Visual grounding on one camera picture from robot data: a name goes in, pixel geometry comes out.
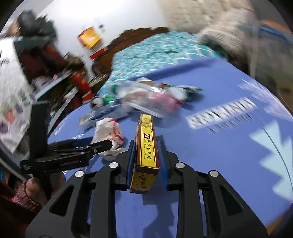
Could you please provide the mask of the left hand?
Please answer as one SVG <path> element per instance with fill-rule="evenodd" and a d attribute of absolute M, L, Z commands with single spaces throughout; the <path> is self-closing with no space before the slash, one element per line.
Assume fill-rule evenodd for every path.
<path fill-rule="evenodd" d="M 66 182 L 66 177 L 63 172 L 55 173 L 50 175 L 53 192 L 52 197 Z M 25 188 L 26 195 L 28 198 L 42 206 L 45 206 L 48 199 L 45 196 L 44 189 L 41 187 L 39 182 L 35 178 L 30 178 L 26 182 Z"/>

